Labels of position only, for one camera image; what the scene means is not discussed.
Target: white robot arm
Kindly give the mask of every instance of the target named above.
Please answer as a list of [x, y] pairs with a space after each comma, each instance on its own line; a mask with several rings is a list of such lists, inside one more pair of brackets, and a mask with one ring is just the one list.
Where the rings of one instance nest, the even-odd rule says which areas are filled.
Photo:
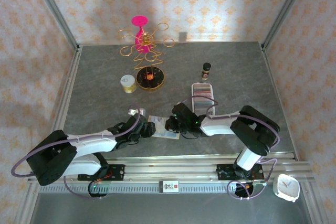
[[[185, 104], [179, 103], [172, 110], [165, 125], [169, 131], [192, 133], [195, 136], [213, 136], [217, 134], [234, 134], [245, 147], [229, 170], [223, 172], [233, 174], [237, 179], [246, 179], [249, 171], [262, 157], [266, 156], [274, 145], [279, 126], [250, 106], [234, 114], [208, 118], [206, 115], [197, 116]], [[101, 179], [108, 171], [108, 164], [100, 154], [126, 147], [141, 137], [150, 137], [155, 133], [155, 124], [147, 122], [140, 115], [136, 124], [136, 116], [129, 118], [127, 123], [119, 123], [105, 131], [88, 135], [68, 135], [62, 130], [52, 132], [32, 152], [42, 146], [54, 143], [31, 155], [27, 162], [42, 186], [49, 185], [62, 176], [85, 174], [91, 178]], [[259, 120], [255, 123], [250, 117]]]

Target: gold round tray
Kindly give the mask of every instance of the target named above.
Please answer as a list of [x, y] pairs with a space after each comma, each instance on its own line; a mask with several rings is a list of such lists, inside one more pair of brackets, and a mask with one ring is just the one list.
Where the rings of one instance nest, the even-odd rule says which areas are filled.
[[164, 81], [163, 71], [155, 66], [144, 67], [136, 75], [135, 81], [144, 90], [158, 89]]

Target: wire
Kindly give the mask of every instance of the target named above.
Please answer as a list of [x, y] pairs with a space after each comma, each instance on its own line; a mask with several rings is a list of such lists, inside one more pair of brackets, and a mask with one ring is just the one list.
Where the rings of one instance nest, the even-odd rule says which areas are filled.
[[[138, 113], [138, 117], [136, 118], [136, 121], [135, 123], [126, 131], [122, 132], [122, 133], [119, 133], [119, 134], [116, 134], [116, 135], [113, 135], [113, 136], [107, 136], [107, 138], [115, 138], [115, 137], [118, 137], [118, 136], [123, 136], [127, 133], [129, 133], [131, 130], [133, 130], [136, 125], [138, 124], [139, 120], [140, 120], [140, 108], [139, 106], [135, 105], [139, 111]], [[31, 156], [35, 155], [36, 153], [40, 152], [40, 151], [43, 151], [47, 148], [50, 148], [50, 147], [53, 147], [55, 145], [59, 145], [59, 144], [65, 144], [65, 143], [72, 143], [72, 142], [77, 142], [77, 141], [84, 141], [86, 139], [91, 139], [93, 137], [102, 137], [102, 135], [92, 135], [92, 136], [84, 136], [84, 137], [80, 137], [80, 138], [74, 138], [74, 139], [66, 139], [66, 140], [61, 140], [61, 141], [57, 141], [57, 142], [54, 142], [54, 143], [50, 143], [50, 144], [46, 144], [44, 146], [41, 146], [40, 148], [37, 148], [31, 152], [29, 152], [26, 156], [24, 156], [23, 158], [21, 158], [13, 167], [12, 169], [10, 170], [11, 171], [11, 174], [14, 176], [14, 177], [17, 177], [17, 178], [26, 178], [26, 177], [31, 177], [31, 176], [34, 176], [34, 173], [29, 173], [29, 174], [17, 174], [15, 172], [16, 168], [22, 164], [24, 161], [26, 161], [27, 159], [29, 159]]]
[[[274, 163], [273, 163], [272, 168], [271, 168], [271, 170], [269, 171], [269, 174], [268, 174], [268, 176], [267, 176], [267, 178], [266, 178], [266, 183], [268, 182], [268, 180], [269, 180], [269, 178], [270, 178], [270, 176], [271, 176], [271, 174], [272, 174], [272, 171], [273, 171], [275, 165], [277, 164], [277, 159], [276, 159], [276, 158], [272, 158], [272, 159], [266, 160], [266, 161], [264, 161], [264, 162], [260, 162], [260, 164], [265, 164], [265, 163], [268, 163], [268, 162], [271, 162], [271, 161], [274, 161]], [[237, 181], [237, 180], [231, 180], [231, 181], [227, 184], [227, 186], [226, 186], [226, 190], [227, 190], [227, 193], [230, 195], [231, 198], [239, 199], [239, 200], [243, 200], [243, 199], [247, 199], [247, 200], [249, 200], [249, 199], [253, 199], [253, 198], [259, 196], [259, 195], [265, 190], [265, 188], [266, 188], [266, 186], [267, 186], [267, 185], [264, 185], [264, 187], [261, 189], [260, 192], [258, 192], [256, 195], [251, 196], [251, 195], [249, 194], [247, 188], [245, 187], [245, 185], [242, 184], [242, 183], [240, 183], [240, 182], [238, 182], [241, 186], [243, 186], [243, 187], [245, 188], [245, 191], [247, 192], [247, 195], [248, 195], [247, 198], [243, 198], [243, 197], [235, 197], [235, 196], [233, 196], [233, 195], [229, 192], [230, 184], [231, 184], [231, 183], [234, 183], [234, 182], [238, 182], [238, 181]]]
[[69, 187], [68, 184], [67, 184], [67, 180], [66, 180], [66, 177], [65, 177], [65, 176], [63, 177], [63, 182], [64, 182], [64, 185], [65, 185], [65, 187], [67, 188], [67, 190], [68, 190], [70, 193], [72, 193], [73, 195], [78, 196], [78, 197], [80, 197], [80, 198], [82, 198], [82, 199], [86, 199], [86, 200], [96, 200], [95, 198], [87, 197], [87, 196], [78, 194], [78, 193], [74, 192], [73, 190], [71, 190], [70, 187]]
[[277, 146], [280, 142], [280, 136], [279, 136], [278, 132], [272, 126], [270, 126], [269, 124], [263, 122], [262, 120], [260, 120], [258, 118], [254, 118], [254, 117], [249, 116], [249, 115], [241, 115], [241, 114], [228, 115], [227, 118], [247, 118], [247, 119], [253, 120], [256, 123], [260, 123], [263, 126], [267, 127], [276, 136], [276, 141], [273, 143], [271, 148]]
[[137, 140], [136, 142], [134, 142], [133, 144], [129, 143], [128, 145], [136, 145], [139, 143], [139, 140]]
[[183, 136], [185, 139], [198, 139], [198, 137], [195, 137], [195, 138], [186, 137], [186, 136], [183, 135], [182, 133], [181, 133], [181, 136]]

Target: small bottle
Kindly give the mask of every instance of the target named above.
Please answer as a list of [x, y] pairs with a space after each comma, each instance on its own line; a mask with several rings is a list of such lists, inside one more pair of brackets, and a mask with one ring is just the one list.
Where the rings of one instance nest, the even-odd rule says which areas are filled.
[[120, 83], [126, 93], [133, 93], [137, 88], [135, 85], [135, 78], [130, 74], [121, 77]]
[[211, 68], [211, 64], [206, 62], [203, 64], [203, 71], [202, 71], [202, 79], [206, 80], [209, 77], [209, 71]]

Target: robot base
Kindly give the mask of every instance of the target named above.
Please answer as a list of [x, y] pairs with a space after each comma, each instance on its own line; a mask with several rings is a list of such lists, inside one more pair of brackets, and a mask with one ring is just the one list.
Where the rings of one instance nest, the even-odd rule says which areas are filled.
[[[217, 165], [218, 180], [241, 180], [242, 177], [237, 176], [234, 169], [234, 164], [218, 164]], [[246, 180], [265, 180], [263, 167], [260, 164], [255, 164], [251, 170], [245, 171]]]
[[[104, 181], [123, 181], [125, 174], [124, 165], [109, 165], [106, 175], [110, 175], [107, 178], [104, 178]], [[94, 175], [90, 176], [87, 174], [78, 174], [77, 179], [79, 181], [93, 181], [96, 180]]]

